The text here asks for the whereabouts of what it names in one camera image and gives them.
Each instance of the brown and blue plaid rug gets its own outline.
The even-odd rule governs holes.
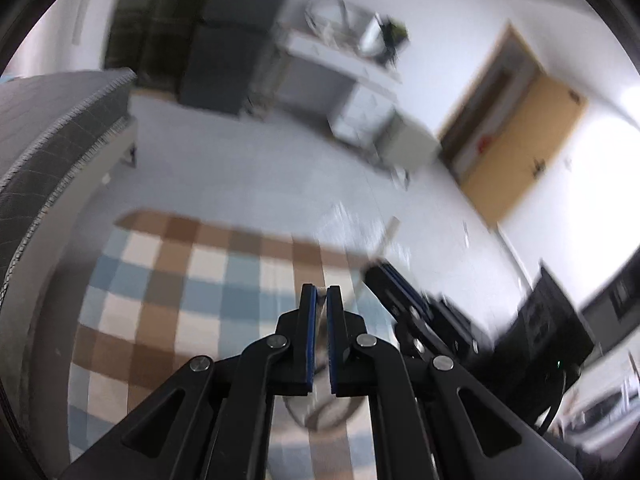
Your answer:
[[[68,389],[75,459],[192,356],[214,360],[273,333],[303,283],[340,285],[367,331],[393,341],[392,317],[353,287],[367,257],[156,211],[117,222],[80,313]],[[274,480],[376,477],[365,402],[331,434],[298,427],[276,400],[268,469]]]

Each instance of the white drawer cabinet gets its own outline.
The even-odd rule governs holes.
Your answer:
[[[328,117],[336,137],[366,148],[394,113],[394,99],[356,83]]]

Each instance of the mattress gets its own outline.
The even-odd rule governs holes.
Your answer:
[[[128,69],[0,85],[0,307],[14,255],[65,183],[129,121]]]

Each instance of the black device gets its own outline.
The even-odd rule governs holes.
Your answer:
[[[63,472],[61,480],[262,480],[276,395],[312,389],[322,303],[300,306],[241,355],[197,356]],[[338,397],[368,396],[380,480],[578,480],[580,473],[464,367],[425,349],[402,355],[326,293]]]
[[[388,262],[364,270],[364,283],[398,322],[403,353],[447,352],[531,427],[550,408],[541,434],[594,348],[582,316],[545,267],[518,317],[495,343],[446,298],[417,292]]]

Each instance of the gray floor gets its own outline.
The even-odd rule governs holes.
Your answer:
[[[47,473],[68,463],[66,383],[84,288],[113,222],[135,208],[307,237],[339,203],[365,222],[397,216],[396,242],[410,250],[423,289],[447,294],[489,332],[516,313],[516,270],[439,162],[404,191],[323,127],[283,112],[260,123],[134,96],[132,113],[140,122],[138,168],[114,168],[78,219],[36,333],[32,440]]]

